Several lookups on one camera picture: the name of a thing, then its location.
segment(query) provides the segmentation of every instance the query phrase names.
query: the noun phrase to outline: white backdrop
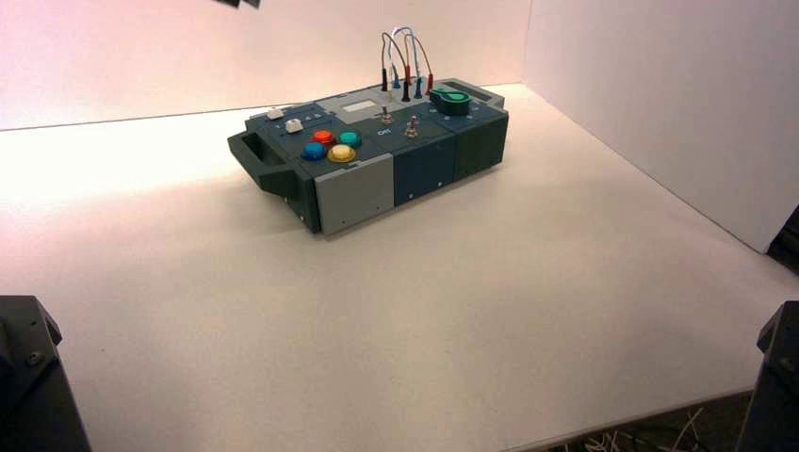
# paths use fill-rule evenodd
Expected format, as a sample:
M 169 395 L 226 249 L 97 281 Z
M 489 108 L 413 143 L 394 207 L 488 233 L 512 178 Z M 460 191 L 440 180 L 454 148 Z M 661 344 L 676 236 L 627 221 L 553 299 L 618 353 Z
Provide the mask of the white backdrop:
M 433 73 L 522 77 L 530 0 L 0 2 L 0 129 L 312 100 L 380 82 L 412 24 Z
M 766 250 L 799 202 L 799 2 L 537 0 L 526 83 Z

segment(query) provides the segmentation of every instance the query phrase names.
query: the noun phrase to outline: red button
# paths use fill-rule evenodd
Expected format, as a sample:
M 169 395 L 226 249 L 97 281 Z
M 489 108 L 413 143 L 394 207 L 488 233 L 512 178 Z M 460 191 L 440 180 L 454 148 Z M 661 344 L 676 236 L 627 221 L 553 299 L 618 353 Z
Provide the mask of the red button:
M 314 133 L 314 141 L 318 141 L 322 144 L 332 144 L 335 142 L 335 137 L 329 130 L 319 130 Z

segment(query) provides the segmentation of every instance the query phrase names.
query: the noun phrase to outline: teal button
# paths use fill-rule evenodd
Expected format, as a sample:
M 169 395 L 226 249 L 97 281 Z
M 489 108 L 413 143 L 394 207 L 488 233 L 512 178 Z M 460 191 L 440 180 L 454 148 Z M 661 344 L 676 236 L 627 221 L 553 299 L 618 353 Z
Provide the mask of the teal button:
M 361 145 L 361 136 L 355 132 L 344 132 L 338 136 L 338 142 L 352 148 L 357 148 Z

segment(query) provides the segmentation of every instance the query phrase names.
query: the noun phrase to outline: white table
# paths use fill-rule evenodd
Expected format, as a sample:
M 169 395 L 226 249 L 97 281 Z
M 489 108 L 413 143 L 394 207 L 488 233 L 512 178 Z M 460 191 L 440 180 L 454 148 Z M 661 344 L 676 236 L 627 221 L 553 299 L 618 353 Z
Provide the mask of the white table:
M 540 97 L 505 161 L 308 233 L 228 111 L 0 133 L 0 287 L 96 451 L 497 451 L 751 387 L 799 278 Z

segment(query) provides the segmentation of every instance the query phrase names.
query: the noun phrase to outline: blue panel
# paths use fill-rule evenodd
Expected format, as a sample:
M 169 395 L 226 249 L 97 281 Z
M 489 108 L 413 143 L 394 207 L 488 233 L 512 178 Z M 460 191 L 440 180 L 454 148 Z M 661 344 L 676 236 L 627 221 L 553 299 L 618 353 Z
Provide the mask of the blue panel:
M 394 152 L 394 205 L 400 205 L 452 182 L 455 138 Z

